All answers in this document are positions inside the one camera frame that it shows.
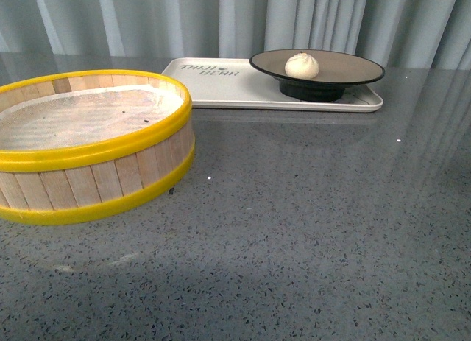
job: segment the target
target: gray curtain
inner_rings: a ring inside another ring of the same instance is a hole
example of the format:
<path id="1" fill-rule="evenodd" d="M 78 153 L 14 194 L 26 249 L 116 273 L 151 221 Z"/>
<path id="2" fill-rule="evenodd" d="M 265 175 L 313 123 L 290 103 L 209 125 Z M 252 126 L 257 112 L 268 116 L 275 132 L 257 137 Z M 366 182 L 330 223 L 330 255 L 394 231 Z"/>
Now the gray curtain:
<path id="1" fill-rule="evenodd" d="M 324 49 L 471 69 L 471 0 L 0 0 L 0 52 L 240 57 Z"/>

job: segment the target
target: white tray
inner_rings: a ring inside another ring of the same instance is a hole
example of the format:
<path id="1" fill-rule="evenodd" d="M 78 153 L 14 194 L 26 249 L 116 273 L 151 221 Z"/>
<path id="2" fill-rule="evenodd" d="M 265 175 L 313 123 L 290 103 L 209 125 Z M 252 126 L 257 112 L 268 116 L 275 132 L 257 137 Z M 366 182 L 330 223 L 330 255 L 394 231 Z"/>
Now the white tray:
<path id="1" fill-rule="evenodd" d="M 367 85 L 345 90 L 335 102 L 303 102 L 282 94 L 278 81 L 251 67 L 248 59 L 184 57 L 175 59 L 162 74 L 183 83 L 194 108 L 323 110 L 368 113 L 383 100 Z"/>

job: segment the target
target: black bowl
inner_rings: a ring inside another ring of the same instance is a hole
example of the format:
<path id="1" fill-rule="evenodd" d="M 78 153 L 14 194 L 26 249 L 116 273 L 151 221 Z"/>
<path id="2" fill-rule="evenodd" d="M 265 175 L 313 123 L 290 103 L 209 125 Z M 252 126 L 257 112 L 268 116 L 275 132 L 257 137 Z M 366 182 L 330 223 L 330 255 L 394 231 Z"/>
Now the black bowl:
<path id="1" fill-rule="evenodd" d="M 319 74 L 312 80 L 293 78 L 285 73 L 286 61 L 300 52 L 313 56 L 319 63 Z M 325 50 L 261 52 L 250 58 L 250 65 L 278 80 L 281 93 L 308 102 L 333 102 L 343 96 L 345 88 L 378 81 L 384 76 L 384 68 L 371 60 Z"/>

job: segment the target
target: terrazzo surface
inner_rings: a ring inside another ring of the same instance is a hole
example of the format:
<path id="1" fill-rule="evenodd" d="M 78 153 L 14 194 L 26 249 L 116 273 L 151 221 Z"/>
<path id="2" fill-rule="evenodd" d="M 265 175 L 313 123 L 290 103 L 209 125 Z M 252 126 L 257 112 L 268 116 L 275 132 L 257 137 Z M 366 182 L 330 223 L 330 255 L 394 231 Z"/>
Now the terrazzo surface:
<path id="1" fill-rule="evenodd" d="M 166 65 L 0 56 L 2 84 Z M 372 87 L 370 114 L 195 110 L 171 194 L 0 219 L 0 340 L 471 340 L 471 73 Z"/>

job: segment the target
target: yellow rim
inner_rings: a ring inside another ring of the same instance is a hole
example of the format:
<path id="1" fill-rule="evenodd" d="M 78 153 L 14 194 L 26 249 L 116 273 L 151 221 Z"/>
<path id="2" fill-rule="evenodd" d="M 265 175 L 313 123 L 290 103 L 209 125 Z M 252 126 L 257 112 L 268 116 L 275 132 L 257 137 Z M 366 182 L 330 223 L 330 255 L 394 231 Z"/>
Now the yellow rim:
<path id="1" fill-rule="evenodd" d="M 188 157 L 167 176 L 151 186 L 105 203 L 60 211 L 26 211 L 0 207 L 0 217 L 28 225 L 69 225 L 101 219 L 142 205 L 170 189 L 190 169 L 194 143 Z"/>
<path id="2" fill-rule="evenodd" d="M 177 111 L 157 124 L 109 140 L 55 150 L 0 150 L 0 171 L 44 172 L 111 161 L 163 141 L 181 129 L 190 119 L 191 97 L 188 89 L 182 83 L 170 77 L 145 71 L 95 70 L 53 74 L 4 85 L 0 87 L 0 94 L 35 83 L 96 74 L 125 74 L 165 80 L 181 88 L 185 94 L 185 99 L 183 100 L 182 106 L 178 108 Z"/>

